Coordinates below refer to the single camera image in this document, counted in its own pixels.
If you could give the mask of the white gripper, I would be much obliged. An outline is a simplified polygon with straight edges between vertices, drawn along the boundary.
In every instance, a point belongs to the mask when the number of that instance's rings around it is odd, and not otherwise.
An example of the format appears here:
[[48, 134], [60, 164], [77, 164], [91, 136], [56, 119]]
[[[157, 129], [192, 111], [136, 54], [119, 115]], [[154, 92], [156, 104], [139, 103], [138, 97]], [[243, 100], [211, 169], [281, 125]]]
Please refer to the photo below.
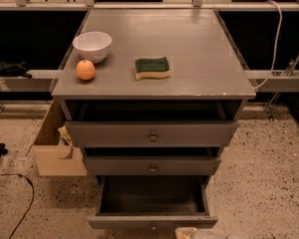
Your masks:
[[211, 231], [194, 227], [178, 227], [174, 230], [176, 239], [225, 239], [223, 236]]

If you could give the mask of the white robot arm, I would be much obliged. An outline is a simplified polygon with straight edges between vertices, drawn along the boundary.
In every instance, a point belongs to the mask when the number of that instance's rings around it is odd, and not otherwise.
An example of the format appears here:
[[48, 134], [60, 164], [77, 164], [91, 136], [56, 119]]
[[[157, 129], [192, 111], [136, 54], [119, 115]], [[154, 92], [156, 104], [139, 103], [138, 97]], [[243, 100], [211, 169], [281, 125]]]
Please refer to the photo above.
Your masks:
[[175, 229], [174, 233], [176, 239], [247, 239], [244, 236], [234, 233], [228, 234], [227, 236], [221, 236], [211, 231], [194, 227], [179, 227]]

